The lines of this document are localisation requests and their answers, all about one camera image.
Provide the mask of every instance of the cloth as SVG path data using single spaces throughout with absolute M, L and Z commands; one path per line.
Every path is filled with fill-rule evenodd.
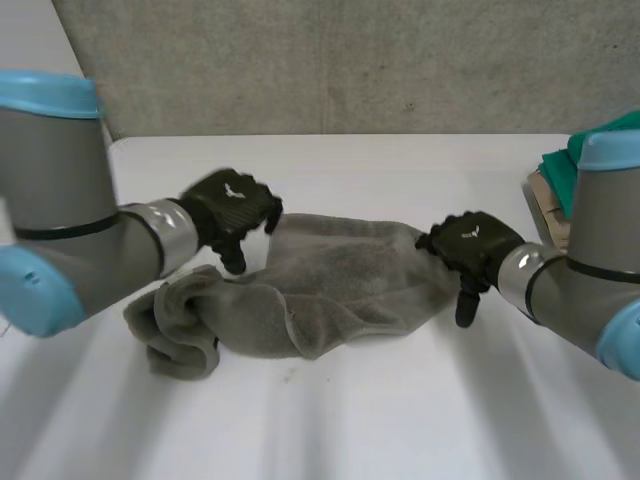
M 569 138 L 567 148 L 542 156 L 540 173 L 553 190 L 566 218 L 571 218 L 573 192 L 578 179 L 578 163 L 585 138 L 596 132 L 635 129 L 640 129 L 640 110 L 628 113 L 592 130 L 577 133 Z
M 309 359 L 355 337 L 412 332 L 452 302 L 459 280 L 418 251 L 421 232 L 395 222 L 284 215 L 267 267 L 229 281 L 203 266 L 125 309 L 151 368 L 209 375 L 215 338 L 257 357 Z

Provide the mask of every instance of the white table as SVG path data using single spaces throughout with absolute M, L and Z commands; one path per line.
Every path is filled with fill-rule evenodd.
M 111 149 L 122 202 L 176 195 L 221 166 L 289 212 L 421 229 L 485 209 L 537 234 L 520 184 L 562 135 L 134 138 Z M 259 267 L 264 238 L 245 246 Z M 151 376 L 114 306 L 74 331 L 0 339 L 0 478 L 632 479 L 640 390 L 494 292 L 406 338 L 315 362 L 221 347 L 204 381 Z

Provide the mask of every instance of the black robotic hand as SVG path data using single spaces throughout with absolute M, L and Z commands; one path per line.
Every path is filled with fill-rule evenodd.
M 456 324 L 473 323 L 480 294 L 497 287 L 498 271 L 505 257 L 524 240 L 513 229 L 484 212 L 449 216 L 442 225 L 421 235 L 416 248 L 424 248 L 442 259 L 450 270 L 460 272 L 461 290 L 456 306 Z
M 240 241 L 266 221 L 273 233 L 282 215 L 282 200 L 251 175 L 218 170 L 189 187 L 176 200 L 191 216 L 200 247 L 219 253 L 224 267 L 239 275 L 246 268 Z

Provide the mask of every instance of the green cloth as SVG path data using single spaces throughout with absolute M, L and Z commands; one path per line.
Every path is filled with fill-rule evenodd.
M 628 113 L 617 120 L 585 132 L 577 133 L 567 143 L 567 148 L 542 156 L 540 173 L 556 195 L 558 203 L 567 218 L 571 218 L 573 191 L 578 179 L 578 162 L 582 155 L 582 145 L 588 135 L 596 132 L 640 129 L 640 110 Z

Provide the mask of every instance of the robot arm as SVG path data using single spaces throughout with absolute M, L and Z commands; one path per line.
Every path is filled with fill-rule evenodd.
M 483 212 L 450 217 L 422 236 L 461 273 L 456 320 L 469 326 L 491 286 L 534 322 L 640 380 L 640 132 L 590 136 L 580 161 L 565 255 L 525 243 Z
M 265 185 L 231 169 L 180 198 L 118 207 L 95 84 L 33 72 L 0 72 L 0 196 L 18 240 L 0 248 L 0 309 L 41 337 L 167 276 L 205 245 L 229 272 L 244 272 L 240 241 L 264 221 L 271 233 L 282 212 Z

